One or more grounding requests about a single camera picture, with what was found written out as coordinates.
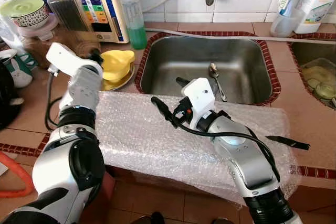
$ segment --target stainless steel sink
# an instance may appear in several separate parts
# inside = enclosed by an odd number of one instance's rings
[[[300,66],[318,58],[326,58],[336,64],[336,46],[294,42],[292,49]]]
[[[260,46],[252,40],[217,40],[168,36],[156,40],[148,54],[140,87],[147,94],[181,96],[176,77],[209,79],[210,62],[219,70],[219,81],[232,103],[262,103],[272,87]]]

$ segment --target spoon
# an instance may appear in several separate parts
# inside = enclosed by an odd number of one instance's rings
[[[210,76],[214,78],[217,82],[217,86],[218,86],[219,93],[220,93],[220,98],[222,99],[223,102],[227,102],[226,95],[222,89],[222,86],[220,85],[218,81],[219,72],[218,72],[217,66],[213,62],[210,63],[209,73],[210,73]]]

